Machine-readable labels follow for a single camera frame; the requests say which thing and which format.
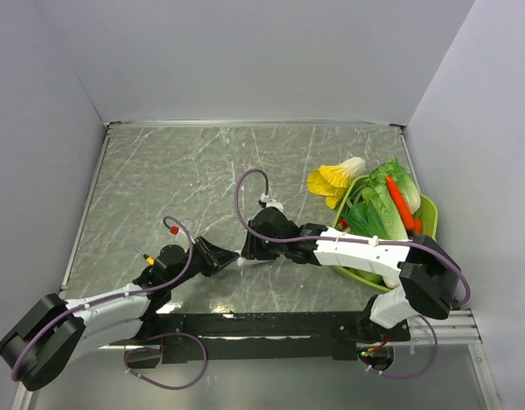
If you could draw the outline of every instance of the white plastic bracket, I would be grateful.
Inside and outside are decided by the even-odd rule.
[[[352,267],[382,275],[384,278],[399,280],[400,262],[406,261],[410,252],[408,246],[378,245],[378,238],[360,237],[328,228],[321,234],[332,240],[318,240],[318,248],[313,251],[323,266]],[[348,243],[345,237],[356,238],[362,243]]]
[[[265,203],[265,207],[266,208],[277,208],[279,209],[281,212],[284,210],[284,206],[282,203],[280,203],[280,201],[278,201],[277,199],[273,199],[273,198],[270,198],[268,195],[266,194],[262,194],[260,196],[260,201],[262,203]]]
[[[74,316],[80,317],[84,320],[85,331],[83,337],[88,337],[101,329],[109,326],[117,325],[124,320],[138,319],[143,316],[146,309],[149,307],[150,300],[146,295],[131,296],[134,290],[141,290],[140,286],[135,284],[128,284],[121,289],[113,290],[112,292],[104,293],[102,295],[93,296],[87,299],[71,299],[66,301],[67,308],[74,308],[78,305],[84,305],[84,309],[76,312]],[[129,297],[117,297],[111,301],[93,306],[93,301],[104,296],[110,295],[129,295]]]
[[[406,299],[405,289],[399,286],[375,299],[370,311],[370,320],[386,329],[391,329],[402,320],[417,314],[419,313]]]

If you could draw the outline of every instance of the cable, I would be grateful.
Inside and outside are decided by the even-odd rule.
[[[369,352],[377,352],[378,350],[380,350],[381,348],[383,348],[386,344],[388,344],[390,340],[391,340],[391,331],[388,333],[388,336],[387,336],[386,339],[382,342],[382,344],[380,344],[379,346],[375,346],[374,348],[368,348],[367,350],[368,350]]]
[[[425,373],[427,373],[429,370],[431,370],[431,368],[435,365],[436,356],[439,353],[439,340],[438,340],[438,338],[436,336],[435,329],[429,323],[429,321],[427,319],[425,319],[425,317],[423,317],[421,315],[419,316],[419,318],[421,320],[423,320],[427,324],[427,327],[431,330],[431,333],[433,333],[433,340],[435,340],[435,350],[433,351],[433,356],[431,357],[431,360],[429,361],[429,363],[422,370],[420,370],[419,372],[413,373],[413,374],[394,374],[394,373],[387,373],[387,372],[379,372],[378,370],[375,370],[373,367],[367,365],[364,360],[360,359],[359,361],[361,363],[363,363],[363,365],[365,365],[365,367],[368,369],[368,371],[370,373],[374,373],[374,374],[377,374],[379,376],[383,376],[385,378],[402,378],[402,379],[405,379],[405,378],[419,378],[420,376],[423,376]]]
[[[257,237],[259,239],[262,239],[264,241],[273,242],[273,243],[293,243],[293,242],[300,242],[300,241],[332,241],[332,242],[335,242],[336,240],[339,241],[339,242],[345,242],[345,243],[368,243],[369,242],[368,239],[360,239],[360,238],[356,238],[356,237],[335,238],[335,237],[309,236],[309,237],[290,237],[290,238],[286,238],[286,239],[278,239],[276,237],[267,237],[265,235],[262,235],[262,234],[258,233],[257,231],[255,231],[253,228],[251,228],[248,225],[248,223],[243,218],[242,212],[241,212],[241,210],[239,208],[239,190],[241,189],[241,187],[243,185],[243,181],[245,180],[245,178],[248,175],[250,175],[251,173],[260,173],[260,174],[262,174],[262,176],[264,177],[264,180],[265,180],[265,194],[268,195],[268,193],[270,192],[270,181],[268,180],[268,176],[266,175],[266,173],[264,171],[262,171],[261,169],[258,169],[258,168],[249,169],[237,181],[236,193],[235,193],[235,198],[234,198],[234,205],[236,207],[237,218],[239,219],[239,221],[241,222],[243,227],[249,233],[254,235],[255,237]],[[469,299],[470,299],[470,286],[469,286],[469,282],[467,282],[467,278],[463,275],[461,270],[452,261],[450,261],[448,258],[446,258],[444,255],[441,255],[436,250],[433,250],[433,249],[431,249],[431,248],[429,248],[427,246],[424,246],[424,245],[419,244],[419,243],[414,243],[414,242],[382,240],[382,241],[379,241],[379,244],[381,244],[381,245],[390,245],[390,246],[408,246],[410,248],[420,249],[420,250],[422,250],[424,252],[427,252],[428,254],[432,255],[434,258],[436,258],[438,261],[440,261],[443,265],[445,265],[449,270],[454,272],[458,276],[459,280],[461,281],[461,283],[463,284],[463,286],[465,288],[465,297],[463,298],[463,300],[461,300],[458,303],[455,303],[453,306],[455,308],[460,308],[465,303],[467,303],[469,301]]]
[[[170,386],[168,384],[162,384],[160,382],[156,382],[155,380],[153,380],[151,378],[147,378],[146,376],[142,375],[139,372],[134,371],[133,369],[131,369],[129,367],[129,364],[127,363],[127,360],[129,359],[129,357],[133,353],[135,353],[135,352],[159,352],[160,350],[157,349],[157,348],[135,348],[135,349],[129,351],[124,356],[125,369],[127,369],[127,372],[131,373],[133,376],[135,376],[137,378],[140,378],[141,380],[144,380],[147,383],[153,384],[156,387],[161,387],[162,389],[166,389],[166,390],[183,390],[183,389],[188,389],[189,387],[193,386],[194,384],[196,384],[201,379],[201,377],[203,376],[203,373],[205,373],[205,371],[207,369],[207,364],[208,364],[207,349],[205,348],[205,346],[203,346],[203,343],[201,342],[201,340],[198,337],[195,337],[195,336],[190,335],[188,333],[182,333],[181,331],[175,331],[175,332],[172,332],[172,333],[164,333],[163,335],[150,337],[150,338],[147,339],[147,341],[154,340],[154,339],[159,339],[159,338],[163,338],[163,337],[168,337],[168,336],[187,337],[188,339],[191,339],[191,340],[193,340],[194,342],[196,342],[197,344],[200,345],[201,352],[203,353],[203,363],[201,364],[201,369],[197,373],[197,376],[195,376],[195,378],[193,378],[191,382],[188,382],[187,384],[182,384],[180,386]]]
[[[188,251],[188,259],[186,260],[186,264],[183,267],[183,270],[180,271],[180,273],[173,279],[165,282],[164,284],[159,284],[158,286],[153,286],[152,288],[147,289],[140,289],[140,290],[134,290],[129,292],[129,296],[135,296],[135,295],[142,295],[142,294],[148,294],[152,292],[156,292],[157,290],[162,290],[166,288],[167,286],[171,286],[175,282],[177,282],[179,279],[181,279],[186,271],[188,270],[190,263],[192,262],[192,255],[194,254],[194,241],[192,241],[192,236],[190,235],[190,232],[186,227],[176,218],[173,218],[172,216],[166,216],[163,221],[164,225],[167,226],[166,221],[172,220],[175,222],[184,232],[186,232],[186,237],[188,238],[188,242],[190,244],[189,251]],[[95,301],[91,301],[89,303],[85,303],[82,305],[78,305],[76,307],[72,307],[65,312],[58,314],[55,318],[53,318],[46,326],[44,326],[34,337],[32,337],[31,341],[25,346],[23,351],[18,356],[17,360],[14,363],[14,367],[12,368],[12,380],[15,382],[20,381],[20,369],[23,365],[23,360],[25,360],[27,354],[31,351],[31,349],[34,347],[34,345],[42,338],[42,336],[49,330],[53,329],[56,325],[58,325],[62,320],[64,320],[68,315],[76,313],[80,310],[84,310],[86,308],[89,308],[90,306],[96,306],[100,305],[104,302],[112,301],[114,299],[120,299],[121,297],[126,297],[125,292],[123,293],[115,293],[113,295],[103,296],[99,299],[95,299]]]

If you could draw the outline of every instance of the leafy green vegetable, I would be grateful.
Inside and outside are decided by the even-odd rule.
[[[375,188],[377,186],[386,186],[385,178],[391,176],[397,184],[400,193],[405,198],[406,205],[410,212],[414,214],[422,205],[422,198],[419,195],[416,184],[408,176],[406,170],[399,164],[396,157],[391,158],[385,164],[381,164],[366,180],[366,186]]]
[[[381,239],[388,239],[388,234],[372,202],[368,202],[368,205],[365,202],[353,205],[346,215],[346,222],[355,235],[361,237],[377,235]]]
[[[379,184],[374,187],[367,186],[363,190],[363,199],[367,204],[367,207],[372,204],[376,213],[379,216],[379,220],[385,230],[387,239],[400,240],[408,239],[406,234],[405,226],[400,219],[399,211],[391,199],[388,192],[388,187],[384,184]]]

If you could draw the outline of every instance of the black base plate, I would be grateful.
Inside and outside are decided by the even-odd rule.
[[[357,332],[362,315],[362,312],[168,313],[144,327],[137,344],[142,345],[142,340],[148,337],[181,331],[200,337],[210,360],[300,357],[357,360],[357,342],[367,342],[364,334]],[[387,332],[381,334],[381,340]],[[391,332],[393,342],[410,340],[406,321]],[[167,337],[163,341],[163,363],[200,359],[199,346],[189,339]]]

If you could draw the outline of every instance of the yellow vegetable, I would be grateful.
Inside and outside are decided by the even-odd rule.
[[[359,175],[365,173],[365,160],[350,158],[339,165],[322,165],[307,177],[307,189],[315,194],[326,196],[326,204],[334,209],[346,195],[347,188]]]

